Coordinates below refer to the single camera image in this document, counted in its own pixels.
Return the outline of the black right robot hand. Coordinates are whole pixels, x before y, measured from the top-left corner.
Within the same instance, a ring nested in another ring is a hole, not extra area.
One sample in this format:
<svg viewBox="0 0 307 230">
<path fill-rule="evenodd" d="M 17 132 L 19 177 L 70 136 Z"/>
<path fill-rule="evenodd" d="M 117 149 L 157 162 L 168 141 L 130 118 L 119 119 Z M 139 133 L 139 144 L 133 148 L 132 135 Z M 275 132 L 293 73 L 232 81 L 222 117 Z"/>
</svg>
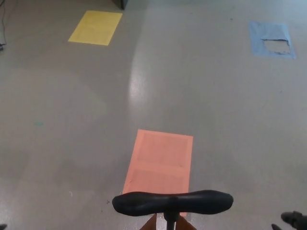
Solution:
<svg viewBox="0 0 307 230">
<path fill-rule="evenodd" d="M 295 230 L 307 230 L 307 216 L 300 212 L 284 212 L 281 219 Z"/>
</svg>

